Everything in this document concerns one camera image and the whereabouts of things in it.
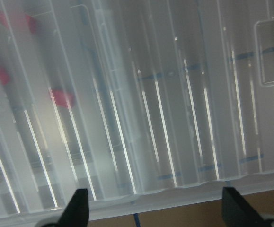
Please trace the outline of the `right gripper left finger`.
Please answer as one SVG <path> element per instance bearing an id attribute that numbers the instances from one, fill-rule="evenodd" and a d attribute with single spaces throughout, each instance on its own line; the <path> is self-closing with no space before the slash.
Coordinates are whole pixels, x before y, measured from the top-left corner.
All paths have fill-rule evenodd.
<path id="1" fill-rule="evenodd" d="M 57 222 L 58 227 L 86 227 L 89 222 L 88 190 L 77 189 Z"/>

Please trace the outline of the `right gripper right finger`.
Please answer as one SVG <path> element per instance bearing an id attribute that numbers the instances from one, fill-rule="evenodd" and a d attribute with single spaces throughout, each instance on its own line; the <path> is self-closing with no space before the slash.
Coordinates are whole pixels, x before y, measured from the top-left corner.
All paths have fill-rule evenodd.
<path id="1" fill-rule="evenodd" d="M 222 189 L 221 214 L 227 227 L 266 227 L 264 219 L 234 187 Z"/>

